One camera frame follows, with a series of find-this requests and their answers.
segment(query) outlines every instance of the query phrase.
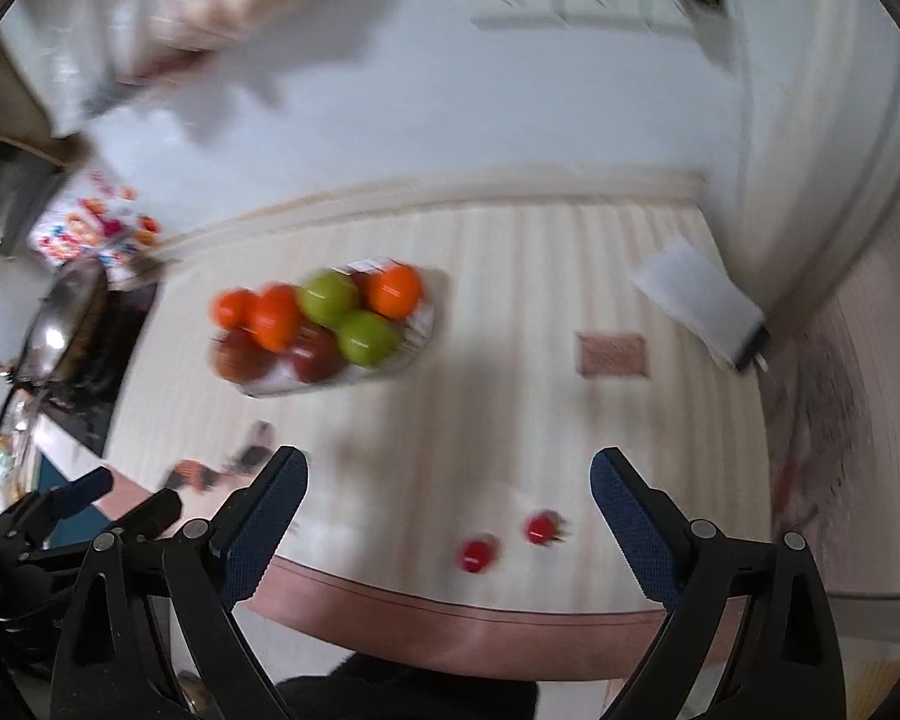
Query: small red ball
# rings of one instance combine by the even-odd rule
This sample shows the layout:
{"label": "small red ball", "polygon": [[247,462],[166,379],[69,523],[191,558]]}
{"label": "small red ball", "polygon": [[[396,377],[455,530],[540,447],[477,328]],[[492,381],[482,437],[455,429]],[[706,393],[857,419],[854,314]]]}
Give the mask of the small red ball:
{"label": "small red ball", "polygon": [[487,567],[497,557],[496,539],[492,536],[471,538],[458,555],[460,567],[468,574],[479,574],[487,570]]}
{"label": "small red ball", "polygon": [[560,532],[560,517],[556,512],[539,512],[527,520],[524,536],[532,544],[549,544],[556,541]]}

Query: green apple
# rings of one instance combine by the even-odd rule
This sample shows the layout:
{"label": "green apple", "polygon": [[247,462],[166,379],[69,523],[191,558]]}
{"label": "green apple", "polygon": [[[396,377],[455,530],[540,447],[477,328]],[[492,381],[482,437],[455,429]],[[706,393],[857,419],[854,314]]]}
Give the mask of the green apple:
{"label": "green apple", "polygon": [[394,326],[372,311],[351,311],[337,328],[337,341],[343,357],[353,365],[375,367],[400,346]]}
{"label": "green apple", "polygon": [[353,279],[339,271],[319,271],[298,293],[300,310],[310,322],[336,328],[360,298]]}

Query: table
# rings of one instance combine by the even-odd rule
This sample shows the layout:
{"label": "table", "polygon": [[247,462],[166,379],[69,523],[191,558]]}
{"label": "table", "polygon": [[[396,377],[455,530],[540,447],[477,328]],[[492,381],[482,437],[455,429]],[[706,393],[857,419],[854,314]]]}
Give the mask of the table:
{"label": "table", "polygon": [[[769,535],[754,375],[721,370],[629,283],[672,235],[719,261],[693,204],[645,197],[471,200],[218,242],[170,269],[128,372],[106,453],[121,500],[156,490],[181,460],[223,471],[263,421],[261,442],[303,449],[311,474],[252,608],[455,673],[624,676],[661,613],[590,497],[597,451],[621,447],[687,517]],[[449,285],[442,327],[402,375],[262,400],[213,375],[206,306],[217,290],[380,254]],[[578,331],[642,334],[649,378],[581,378]],[[249,478],[184,490],[184,517],[212,514]],[[540,509],[566,518],[564,543],[526,543],[523,522]],[[476,533],[493,533],[501,557],[468,575],[455,554]]]}

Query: blue gripper pad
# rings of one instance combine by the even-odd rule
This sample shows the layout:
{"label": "blue gripper pad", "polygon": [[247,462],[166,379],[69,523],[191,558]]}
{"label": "blue gripper pad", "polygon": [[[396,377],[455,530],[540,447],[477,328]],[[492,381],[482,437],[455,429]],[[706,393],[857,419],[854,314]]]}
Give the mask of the blue gripper pad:
{"label": "blue gripper pad", "polygon": [[93,469],[50,494],[50,516],[54,519],[73,517],[112,489],[113,474],[110,470],[103,466]]}
{"label": "blue gripper pad", "polygon": [[223,608],[231,610],[256,592],[306,491],[307,459],[299,449],[281,446],[241,493],[210,541],[223,567]]}
{"label": "blue gripper pad", "polygon": [[593,499],[610,525],[643,594],[651,601],[662,603],[667,611],[673,611],[680,597],[674,555],[650,514],[610,461],[610,452],[620,454],[619,450],[605,449],[590,465]]}

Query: tomato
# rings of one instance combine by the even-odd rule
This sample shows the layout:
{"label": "tomato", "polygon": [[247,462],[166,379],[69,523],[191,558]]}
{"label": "tomato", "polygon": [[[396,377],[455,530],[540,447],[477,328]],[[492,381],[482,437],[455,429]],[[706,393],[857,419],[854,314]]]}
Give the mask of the tomato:
{"label": "tomato", "polygon": [[493,536],[471,538],[457,555],[458,565],[468,574],[480,574],[497,559],[497,549]]}
{"label": "tomato", "polygon": [[210,319],[224,330],[246,327],[250,322],[250,308],[256,295],[250,290],[227,290],[219,293],[210,304]]}
{"label": "tomato", "polygon": [[287,351],[301,324],[303,314],[296,304],[296,290],[290,284],[271,284],[252,302],[250,332],[266,351]]}
{"label": "tomato", "polygon": [[394,263],[373,276],[367,295],[370,308],[377,314],[403,322],[423,297],[423,283],[417,269]]}
{"label": "tomato", "polygon": [[527,520],[523,533],[532,544],[549,544],[560,541],[560,515],[556,512],[540,512]]}

